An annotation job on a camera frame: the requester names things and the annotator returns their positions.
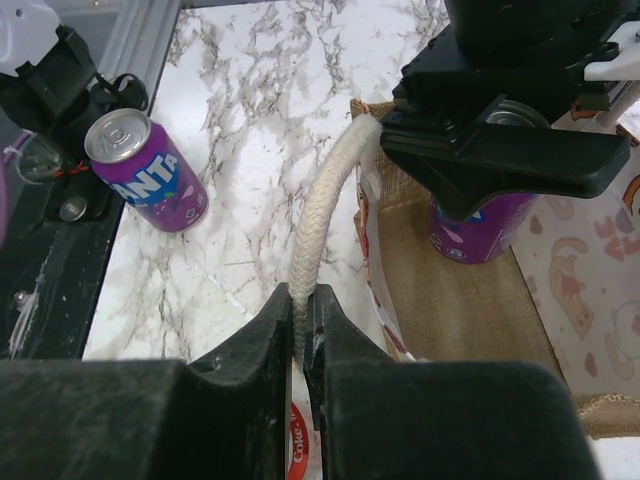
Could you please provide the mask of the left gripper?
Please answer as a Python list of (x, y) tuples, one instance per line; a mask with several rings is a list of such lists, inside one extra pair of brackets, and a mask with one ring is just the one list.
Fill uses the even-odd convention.
[(639, 97), (636, 1), (448, 1), (448, 25), (402, 69), (382, 120), (387, 157), (465, 220), (515, 193), (590, 199), (629, 138), (488, 122), (501, 100), (612, 130)]

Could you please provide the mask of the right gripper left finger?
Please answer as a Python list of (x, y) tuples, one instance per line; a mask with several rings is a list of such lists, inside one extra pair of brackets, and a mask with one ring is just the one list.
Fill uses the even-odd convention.
[(283, 479), (292, 302), (192, 363), (14, 360), (1, 365), (5, 479)]

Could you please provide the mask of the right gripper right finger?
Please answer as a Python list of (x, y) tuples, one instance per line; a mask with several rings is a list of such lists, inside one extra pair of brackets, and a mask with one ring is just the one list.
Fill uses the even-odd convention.
[(400, 362), (309, 300), (304, 374), (327, 479), (589, 479), (593, 454), (566, 387), (522, 361)]

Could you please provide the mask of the purple can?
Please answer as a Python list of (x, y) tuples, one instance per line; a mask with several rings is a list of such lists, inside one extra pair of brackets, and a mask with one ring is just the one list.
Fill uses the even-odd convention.
[(145, 113), (122, 108), (103, 115), (87, 131), (84, 149), (93, 172), (156, 229), (180, 232), (205, 215), (204, 186)]
[(429, 206), (427, 233), (432, 246), (445, 257), (466, 264), (492, 261), (504, 253), (537, 200), (535, 194), (499, 196), (457, 221), (437, 201)]

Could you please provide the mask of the red cola can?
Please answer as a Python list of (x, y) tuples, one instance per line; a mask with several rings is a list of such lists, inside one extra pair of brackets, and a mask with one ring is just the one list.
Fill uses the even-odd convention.
[(289, 423), (289, 480), (322, 480), (321, 437), (314, 430), (308, 394), (292, 392)]

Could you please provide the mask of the canvas bag with rope handles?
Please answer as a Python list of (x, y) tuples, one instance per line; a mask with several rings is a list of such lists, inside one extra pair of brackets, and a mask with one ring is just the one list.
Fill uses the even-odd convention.
[(427, 232), (428, 193), (373, 147), (354, 223), (398, 360), (529, 360), (557, 373), (595, 438), (639, 433), (639, 159), (591, 200), (539, 197), (480, 265)]

